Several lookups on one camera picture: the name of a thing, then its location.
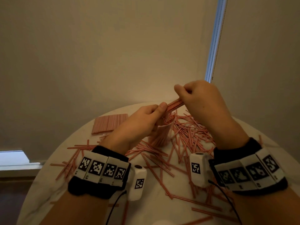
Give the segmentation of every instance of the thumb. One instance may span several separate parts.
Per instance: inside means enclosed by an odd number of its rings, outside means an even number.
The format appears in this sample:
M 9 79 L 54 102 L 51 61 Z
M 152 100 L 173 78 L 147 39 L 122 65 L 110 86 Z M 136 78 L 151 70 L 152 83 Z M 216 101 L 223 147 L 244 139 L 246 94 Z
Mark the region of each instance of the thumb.
M 153 121 L 154 121 L 154 123 L 156 123 L 156 121 L 158 120 L 158 119 L 160 119 L 163 115 L 164 115 L 164 113 L 166 112 L 166 110 L 167 110 L 167 104 L 165 103 L 165 102 L 162 102 L 156 109 L 155 109 L 155 111 L 152 113 L 152 114 L 150 114 L 151 116 L 152 116 L 152 118 L 153 118 Z
M 181 85 L 175 85 L 174 90 L 183 102 L 185 101 L 185 98 L 190 95 Z

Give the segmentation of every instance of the cup filled with straws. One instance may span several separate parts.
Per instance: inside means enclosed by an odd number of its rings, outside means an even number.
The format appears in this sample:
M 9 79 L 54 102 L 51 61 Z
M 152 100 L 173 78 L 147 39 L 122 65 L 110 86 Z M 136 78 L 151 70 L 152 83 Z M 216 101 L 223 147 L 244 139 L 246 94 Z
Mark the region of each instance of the cup filled with straws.
M 171 141 L 175 112 L 167 113 L 160 121 L 156 131 L 148 136 L 148 143 L 152 147 L 164 147 Z

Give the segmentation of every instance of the white table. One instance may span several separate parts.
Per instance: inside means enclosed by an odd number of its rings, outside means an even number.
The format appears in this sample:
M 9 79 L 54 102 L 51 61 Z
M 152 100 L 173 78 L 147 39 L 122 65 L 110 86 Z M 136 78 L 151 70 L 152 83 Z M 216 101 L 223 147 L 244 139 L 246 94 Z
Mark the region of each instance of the white table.
M 134 104 L 116 109 L 104 115 L 122 113 L 128 113 L 128 115 L 131 115 L 141 106 L 150 104 L 153 103 Z M 186 113 L 185 110 L 185 106 L 181 107 L 180 109 L 178 109 L 178 114 L 183 115 L 183 113 Z M 258 140 L 258 135 L 261 134 L 264 143 L 267 147 L 269 147 L 272 154 L 281 164 L 288 177 L 295 178 L 299 176 L 300 164 L 295 159 L 293 159 L 284 149 L 280 148 L 279 145 L 277 145 L 274 141 L 272 141 L 267 136 L 251 127 L 250 125 L 240 120 L 237 120 L 237 122 L 242 126 L 242 128 L 249 136 L 252 136 L 253 138 Z M 61 163 L 62 161 L 68 161 L 69 158 L 73 155 L 75 149 L 67 149 L 67 147 L 73 147 L 77 144 L 86 144 L 87 139 L 90 140 L 90 144 L 97 144 L 96 142 L 99 140 L 99 136 L 91 135 L 93 124 L 94 120 L 82 126 L 70 137 L 68 137 L 50 156 L 39 174 L 36 176 L 26 196 L 17 224 L 38 225 L 53 206 L 52 204 L 50 204 L 50 202 L 57 201 L 59 197 L 65 192 L 65 190 L 67 189 L 67 184 L 65 183 L 64 179 L 61 178 L 58 181 L 55 181 L 55 178 L 62 170 L 62 167 L 50 166 L 50 163 Z M 171 150 L 171 145 L 166 146 L 163 150 L 166 153 L 169 153 Z M 81 157 L 79 156 L 77 159 L 77 164 L 79 164 L 80 160 Z M 141 155 L 135 157 L 133 160 L 131 160 L 131 162 L 133 164 L 140 164 L 142 166 L 146 165 Z M 182 169 L 185 170 L 184 165 L 178 165 L 178 159 L 175 153 L 172 156 L 171 163 L 179 167 L 181 166 Z M 155 171 L 159 176 L 159 168 L 155 168 Z M 172 194 L 192 199 L 187 175 L 182 174 L 174 169 L 172 169 L 171 172 L 175 175 L 174 178 L 169 176 L 166 172 L 163 173 L 163 183 L 166 185 L 169 191 Z M 300 185 L 292 183 L 292 188 L 298 195 L 300 195 Z M 115 199 L 116 195 L 112 197 L 111 203 L 113 203 Z M 204 202 L 205 199 L 205 192 L 200 192 L 200 194 L 197 195 L 196 198 L 197 201 L 201 202 Z M 125 202 L 126 197 L 121 197 L 118 202 L 120 206 L 114 209 L 114 212 L 110 219 L 110 224 L 121 224 Z M 229 204 L 216 198 L 213 198 L 212 203 L 214 205 L 222 207 L 224 214 L 234 217 L 233 212 L 229 212 Z M 183 224 L 207 216 L 205 214 L 192 211 L 191 207 L 202 208 L 207 211 L 219 213 L 218 211 L 215 211 L 213 209 L 195 205 L 193 203 L 189 203 L 179 199 L 171 200 L 168 196 L 165 195 L 165 191 L 163 190 L 163 188 L 159 185 L 158 181 L 152 175 L 150 170 L 148 170 L 147 180 L 145 182 L 142 198 L 138 201 L 129 203 L 126 224 L 151 225 L 155 221 L 162 219 L 170 220 L 175 224 Z M 236 223 L 214 218 L 213 220 L 207 221 L 203 224 Z

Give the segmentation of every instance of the black cable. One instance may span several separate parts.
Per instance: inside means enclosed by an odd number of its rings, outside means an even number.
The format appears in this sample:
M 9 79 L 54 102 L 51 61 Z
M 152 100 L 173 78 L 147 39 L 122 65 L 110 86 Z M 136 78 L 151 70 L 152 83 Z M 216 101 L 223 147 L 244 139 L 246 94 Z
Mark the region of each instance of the black cable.
M 229 198 L 227 197 L 226 193 L 224 193 L 223 189 L 221 189 L 220 186 L 218 186 L 217 184 L 215 184 L 215 183 L 214 183 L 213 181 L 211 181 L 211 180 L 208 180 L 208 182 L 209 182 L 210 184 L 212 184 L 212 185 L 215 185 L 215 186 L 216 186 L 216 187 L 224 194 L 224 196 L 226 197 L 228 203 L 231 205 L 231 207 L 232 207 L 234 213 L 236 214 L 236 217 L 238 218 L 240 224 L 242 224 L 242 221 L 241 221 L 240 217 L 238 216 L 238 212 L 235 210 L 234 205 L 233 205 L 232 202 L 229 200 Z
M 108 218 L 107 218 L 107 220 L 106 220 L 105 225 L 108 224 L 108 221 L 110 220 L 110 216 L 111 216 L 111 214 L 112 214 L 112 212 L 113 212 L 113 209 L 114 209 L 115 205 L 117 204 L 118 200 L 120 199 L 120 197 L 122 197 L 122 196 L 123 196 L 124 194 L 126 194 L 126 193 L 127 193 L 127 191 L 125 190 L 123 193 L 120 194 L 120 196 L 118 196 L 117 200 L 115 201 L 115 203 L 114 203 L 113 206 L 112 206 L 112 209 L 111 209 L 111 211 L 110 211 L 110 214 L 108 215 Z

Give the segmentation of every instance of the wooden floor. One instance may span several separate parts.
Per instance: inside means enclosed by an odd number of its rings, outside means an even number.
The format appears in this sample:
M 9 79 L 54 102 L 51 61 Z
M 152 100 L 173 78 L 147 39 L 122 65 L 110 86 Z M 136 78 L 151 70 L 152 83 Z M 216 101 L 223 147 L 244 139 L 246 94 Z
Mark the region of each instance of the wooden floor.
M 1 181 L 0 180 L 0 224 L 15 225 L 32 184 L 29 181 Z

